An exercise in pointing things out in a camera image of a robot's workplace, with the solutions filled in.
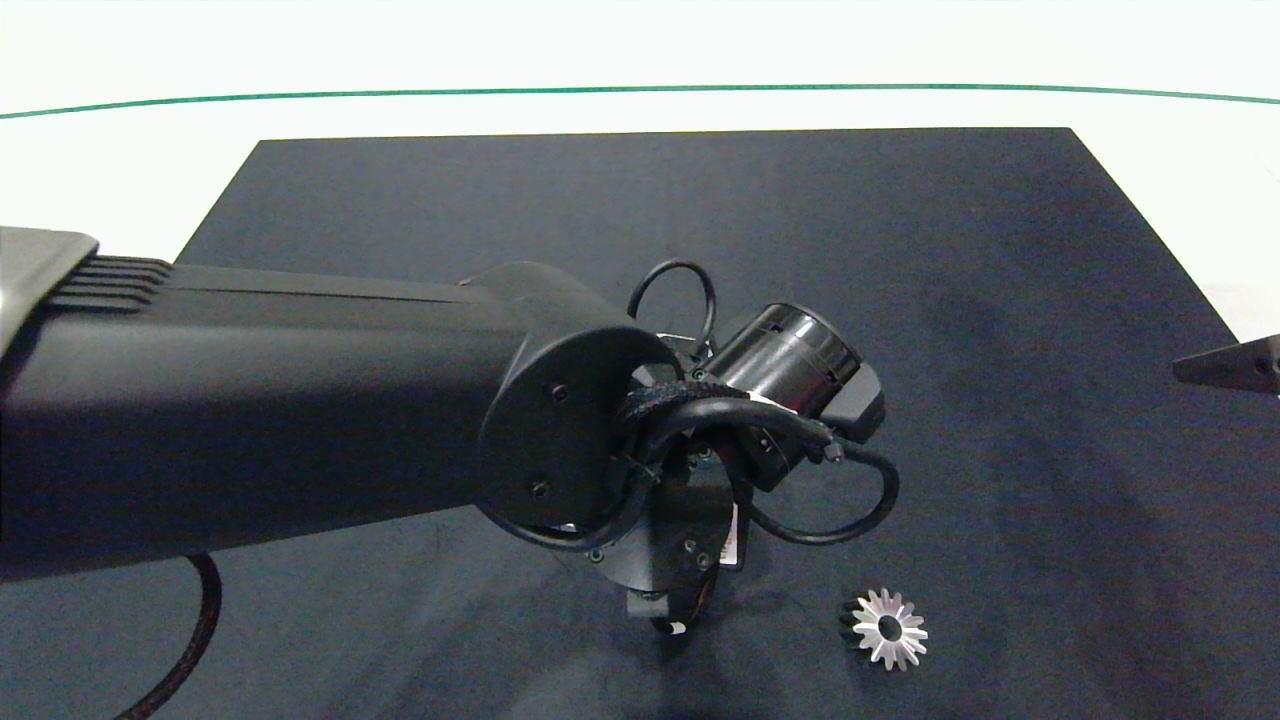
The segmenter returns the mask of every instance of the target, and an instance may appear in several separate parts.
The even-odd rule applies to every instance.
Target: bevel gear
[[[914,615],[915,606],[902,602],[902,593],[890,596],[888,591],[881,588],[867,591],[867,597],[855,598],[856,602],[846,602],[840,621],[851,630],[846,633],[850,647],[858,650],[870,650],[872,662],[883,660],[884,669],[892,670],[897,664],[906,670],[906,662],[919,665],[918,655],[924,655],[924,644],[920,642],[929,637],[929,633],[920,629],[924,618]],[[855,646],[854,633],[861,635],[861,641]]]

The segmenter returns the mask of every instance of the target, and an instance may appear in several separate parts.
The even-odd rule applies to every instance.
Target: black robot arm
[[[692,263],[654,268],[623,313],[534,263],[420,284],[110,258],[22,228],[0,250],[0,582],[177,556],[205,582],[189,657],[129,717],[207,643],[212,551],[476,505],[582,552],[631,615],[680,632],[748,520],[829,544],[897,496],[860,447],[884,416],[870,365],[786,302],[717,347]],[[708,295],[698,340],[628,316],[676,268]],[[797,530],[754,506],[797,462],[842,459],[882,477],[852,524]]]

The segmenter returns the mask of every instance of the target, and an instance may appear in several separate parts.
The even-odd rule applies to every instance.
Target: dark fabric surface
[[[577,556],[474,509],[216,556],[223,626],[160,717],[1263,717],[1280,706],[1276,398],[1183,386],[1234,342],[1066,129],[274,141],[180,261],[452,282],[529,259],[622,306],[681,255],[724,320],[809,305],[876,365],[897,510],[849,544],[755,533],[663,641]],[[692,275],[654,329],[692,331]],[[851,468],[765,501],[835,524]],[[17,716],[104,716],[180,652],[174,561],[0,587]],[[868,588],[908,673],[845,650]]]

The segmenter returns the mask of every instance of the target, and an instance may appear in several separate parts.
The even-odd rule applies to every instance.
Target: cable
[[[128,710],[115,716],[115,720],[143,720],[151,717],[161,705],[178,692],[182,683],[191,676],[200,657],[209,650],[209,641],[214,637],[218,626],[218,615],[223,607],[223,580],[218,577],[218,566],[209,555],[188,555],[187,560],[200,573],[200,618],[196,620],[196,629],[191,633],[191,642],[182,652],[178,662],[174,664],[169,674],[161,679],[151,692],[142,696]]]
[[[854,523],[829,532],[800,530],[783,525],[756,507],[750,498],[745,497],[745,493],[736,493],[739,496],[739,505],[748,511],[751,520],[774,537],[797,544],[835,544],[846,542],[879,525],[893,510],[893,503],[897,502],[897,468],[887,457],[835,434],[831,428],[817,420],[806,420],[782,407],[753,400],[716,397],[687,402],[672,410],[666,418],[658,421],[654,429],[641,441],[636,456],[641,462],[652,462],[654,459],[662,456],[676,434],[686,429],[717,424],[764,428],[788,438],[795,438],[810,447],[820,448],[831,443],[838,443],[844,457],[854,462],[870,465],[881,471],[883,486],[879,502],[876,503],[876,507]]]
[[[654,269],[649,270],[644,279],[640,281],[640,284],[631,291],[631,300],[627,300],[627,315],[634,319],[636,313],[640,311],[640,300],[644,297],[645,291],[649,290],[649,286],[653,284],[653,281],[658,279],[658,275],[668,270],[675,270],[676,268],[689,268],[690,270],[698,273],[698,279],[703,282],[703,297],[707,299],[707,310],[703,315],[703,331],[698,338],[694,340],[694,347],[696,347],[698,352],[701,354],[703,348],[707,347],[707,343],[712,340],[712,332],[716,329],[716,286],[712,284],[712,277],[707,274],[707,270],[704,270],[698,263],[672,258],[671,260],[655,265]]]
[[[891,462],[887,457],[865,450],[850,439],[836,437],[836,442],[840,443],[846,459],[863,465],[870,465],[881,471],[883,488],[881,489],[879,502],[877,502],[876,507],[873,507],[872,511],[863,518],[829,532],[797,530],[778,523],[773,518],[769,518],[763,510],[756,507],[750,498],[746,498],[745,493],[735,492],[735,495],[739,496],[739,505],[746,509],[751,520],[763,528],[764,532],[797,544],[836,544],[870,532],[888,516],[890,511],[893,510],[893,503],[897,502],[897,468],[895,468],[893,462]]]
[[[754,425],[815,448],[827,447],[836,441],[836,434],[827,425],[801,418],[785,407],[739,397],[709,397],[686,402],[658,420],[640,441],[636,460],[654,462],[662,457],[676,434],[707,425]]]

